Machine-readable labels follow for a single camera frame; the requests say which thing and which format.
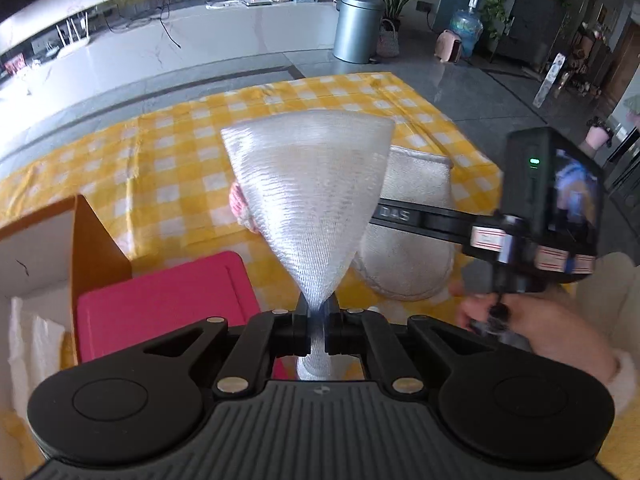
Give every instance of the door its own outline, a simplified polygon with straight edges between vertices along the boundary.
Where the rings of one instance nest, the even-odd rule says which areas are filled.
[[[630,22],[622,47],[611,65],[602,93],[615,107],[640,65],[640,25]]]

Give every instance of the camera screen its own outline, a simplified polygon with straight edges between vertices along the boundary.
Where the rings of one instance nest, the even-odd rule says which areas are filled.
[[[593,244],[597,234],[598,179],[565,150],[556,150],[554,170],[549,230],[566,240]]]

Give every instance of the sleeve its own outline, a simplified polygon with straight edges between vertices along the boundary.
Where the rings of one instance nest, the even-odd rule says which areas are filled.
[[[607,384],[607,390],[613,397],[616,407],[616,416],[621,415],[629,406],[636,394],[638,382],[636,378],[636,366],[628,352],[614,349],[618,359],[618,373]]]

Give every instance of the cardboard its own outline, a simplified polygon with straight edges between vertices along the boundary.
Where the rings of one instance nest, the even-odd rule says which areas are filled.
[[[0,414],[12,410],[10,299],[74,336],[81,294],[131,278],[131,265],[83,196],[69,197],[0,228]],[[0,424],[0,478],[22,480],[20,444]]]

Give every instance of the gray trash can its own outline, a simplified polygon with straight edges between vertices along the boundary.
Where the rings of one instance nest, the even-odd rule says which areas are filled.
[[[368,63],[376,51],[384,9],[382,0],[342,0],[334,56],[349,63]]]

